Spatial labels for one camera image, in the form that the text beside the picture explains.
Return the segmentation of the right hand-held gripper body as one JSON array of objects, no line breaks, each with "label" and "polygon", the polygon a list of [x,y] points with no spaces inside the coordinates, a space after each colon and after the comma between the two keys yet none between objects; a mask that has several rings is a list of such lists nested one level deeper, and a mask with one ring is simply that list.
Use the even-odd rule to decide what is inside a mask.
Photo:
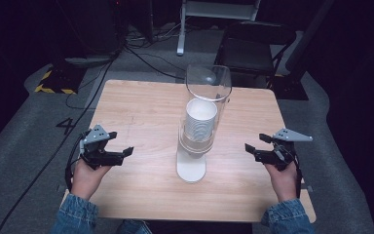
[{"label": "right hand-held gripper body", "polygon": [[282,128],[270,136],[273,138],[271,151],[255,149],[253,155],[256,162],[275,166],[283,171],[291,162],[297,161],[297,153],[294,147],[295,142],[312,141],[311,136],[306,136],[287,128]]}]

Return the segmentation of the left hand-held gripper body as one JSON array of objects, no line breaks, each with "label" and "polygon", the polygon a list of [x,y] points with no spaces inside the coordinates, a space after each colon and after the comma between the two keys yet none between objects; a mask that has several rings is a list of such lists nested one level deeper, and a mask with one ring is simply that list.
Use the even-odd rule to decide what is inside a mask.
[{"label": "left hand-held gripper body", "polygon": [[95,125],[92,129],[84,132],[80,139],[80,157],[92,168],[101,166],[121,166],[124,158],[122,152],[108,152],[105,146],[109,140],[107,133],[100,125]]}]

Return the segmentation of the person's left hand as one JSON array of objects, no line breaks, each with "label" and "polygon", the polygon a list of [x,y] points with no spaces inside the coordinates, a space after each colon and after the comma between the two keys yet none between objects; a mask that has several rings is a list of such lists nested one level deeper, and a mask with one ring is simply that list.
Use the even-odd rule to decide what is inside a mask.
[{"label": "person's left hand", "polygon": [[101,166],[94,170],[80,159],[75,165],[70,192],[89,201],[101,184],[103,177],[110,170],[111,166]]}]

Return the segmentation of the person's right hand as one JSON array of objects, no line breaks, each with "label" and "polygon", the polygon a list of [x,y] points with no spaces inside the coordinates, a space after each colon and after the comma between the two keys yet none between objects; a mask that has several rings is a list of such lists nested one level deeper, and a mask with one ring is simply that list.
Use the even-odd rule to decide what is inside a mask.
[{"label": "person's right hand", "polygon": [[279,202],[297,198],[297,171],[294,163],[290,163],[283,171],[275,166],[265,164],[265,168],[271,178],[273,189]]}]

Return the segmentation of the stack of white paper cups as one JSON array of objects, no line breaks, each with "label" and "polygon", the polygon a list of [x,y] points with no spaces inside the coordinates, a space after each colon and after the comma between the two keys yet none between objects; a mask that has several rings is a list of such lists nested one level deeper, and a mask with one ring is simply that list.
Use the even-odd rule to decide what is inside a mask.
[{"label": "stack of white paper cups", "polygon": [[191,99],[186,105],[184,133],[193,141],[205,141],[212,135],[217,106],[208,100]]}]

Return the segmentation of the clear tube cup dispenser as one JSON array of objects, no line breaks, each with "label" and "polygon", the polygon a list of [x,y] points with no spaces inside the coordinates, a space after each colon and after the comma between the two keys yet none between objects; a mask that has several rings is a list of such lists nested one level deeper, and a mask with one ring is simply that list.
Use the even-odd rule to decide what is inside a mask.
[{"label": "clear tube cup dispenser", "polygon": [[[187,67],[176,150],[176,172],[184,181],[194,183],[205,176],[206,154],[213,146],[224,107],[231,93],[231,74],[227,66],[190,64]],[[184,133],[186,105],[193,98],[208,100],[217,106],[212,135],[205,141],[193,141]]]}]

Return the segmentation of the black yellow striped floor plate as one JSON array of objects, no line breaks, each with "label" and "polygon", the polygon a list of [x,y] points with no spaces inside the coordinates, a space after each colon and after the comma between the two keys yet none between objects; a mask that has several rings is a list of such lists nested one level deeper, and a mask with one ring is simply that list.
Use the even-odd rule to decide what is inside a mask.
[{"label": "black yellow striped floor plate", "polygon": [[86,68],[60,69],[51,66],[35,88],[35,93],[75,95],[86,72]]}]

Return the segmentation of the person's denim-clad leg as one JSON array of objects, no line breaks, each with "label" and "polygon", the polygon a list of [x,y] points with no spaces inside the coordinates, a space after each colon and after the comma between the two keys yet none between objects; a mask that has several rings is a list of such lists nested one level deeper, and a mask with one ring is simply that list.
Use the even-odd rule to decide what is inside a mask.
[{"label": "person's denim-clad leg", "polygon": [[117,228],[116,234],[153,234],[145,221],[125,219]]}]

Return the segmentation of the black folding chair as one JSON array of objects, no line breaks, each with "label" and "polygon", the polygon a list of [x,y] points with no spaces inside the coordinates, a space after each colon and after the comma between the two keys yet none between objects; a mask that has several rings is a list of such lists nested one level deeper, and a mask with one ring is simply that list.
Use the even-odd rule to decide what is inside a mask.
[{"label": "black folding chair", "polygon": [[224,30],[214,63],[231,72],[262,76],[266,87],[272,88],[284,52],[296,36],[296,30],[285,24],[235,22]]}]

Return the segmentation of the dark slanted stand pole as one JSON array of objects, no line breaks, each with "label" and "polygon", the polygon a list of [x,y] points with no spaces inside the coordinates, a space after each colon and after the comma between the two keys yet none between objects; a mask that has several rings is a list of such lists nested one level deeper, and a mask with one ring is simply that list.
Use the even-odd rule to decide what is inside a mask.
[{"label": "dark slanted stand pole", "polygon": [[310,63],[310,53],[314,37],[335,0],[324,0],[315,17],[304,32],[301,40],[287,60],[285,67],[292,79],[300,80]]}]

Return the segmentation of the black stand base plate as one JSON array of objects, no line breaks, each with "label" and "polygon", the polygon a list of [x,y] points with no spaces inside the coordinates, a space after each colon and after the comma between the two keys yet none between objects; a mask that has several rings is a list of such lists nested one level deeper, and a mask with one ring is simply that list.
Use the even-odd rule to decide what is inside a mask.
[{"label": "black stand base plate", "polygon": [[308,96],[299,80],[293,80],[286,76],[275,76],[269,88],[277,99],[308,100]]}]

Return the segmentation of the white metal desk frame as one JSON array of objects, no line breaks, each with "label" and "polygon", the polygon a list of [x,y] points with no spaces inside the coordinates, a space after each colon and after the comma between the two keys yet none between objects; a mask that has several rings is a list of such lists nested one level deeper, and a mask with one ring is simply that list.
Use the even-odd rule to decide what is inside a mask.
[{"label": "white metal desk frame", "polygon": [[188,17],[227,19],[227,20],[255,20],[261,0],[250,0],[249,4],[218,3],[200,0],[182,0],[180,9],[180,30],[176,54],[184,55],[186,37],[186,20]]}]

